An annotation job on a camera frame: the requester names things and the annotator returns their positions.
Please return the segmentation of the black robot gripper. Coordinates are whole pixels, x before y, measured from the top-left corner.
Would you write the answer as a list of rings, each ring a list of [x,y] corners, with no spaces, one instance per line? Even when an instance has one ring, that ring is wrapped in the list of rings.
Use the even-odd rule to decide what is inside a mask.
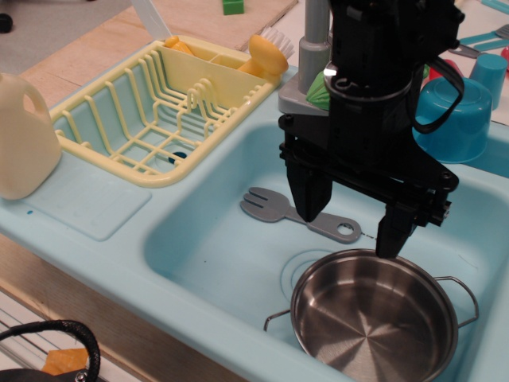
[[[298,215],[315,220],[337,182],[386,204],[375,253],[396,258],[416,226],[441,225],[459,180],[415,142],[450,116],[416,120],[424,65],[360,83],[337,69],[325,80],[327,115],[284,114],[280,145]]]

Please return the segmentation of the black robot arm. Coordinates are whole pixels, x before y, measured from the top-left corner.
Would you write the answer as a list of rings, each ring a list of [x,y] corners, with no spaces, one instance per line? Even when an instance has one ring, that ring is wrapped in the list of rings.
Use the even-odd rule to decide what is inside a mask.
[[[328,114],[283,115],[281,157],[307,222],[329,203],[334,183],[383,202],[375,252],[394,258],[416,227],[443,222],[459,183],[414,133],[434,132],[449,117],[416,119],[425,67],[463,97],[462,77],[441,54],[458,46],[464,14],[450,1],[333,1],[330,8]]]

